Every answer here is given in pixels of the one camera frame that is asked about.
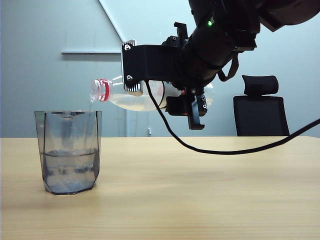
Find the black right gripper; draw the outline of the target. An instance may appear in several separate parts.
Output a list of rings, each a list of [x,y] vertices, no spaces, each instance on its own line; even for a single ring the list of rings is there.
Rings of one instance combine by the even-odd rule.
[[[123,88],[132,96],[143,94],[143,81],[170,82],[174,87],[185,87],[186,80],[179,67],[178,51],[182,39],[169,36],[161,45],[137,45],[134,39],[125,41],[121,46],[121,68]]]

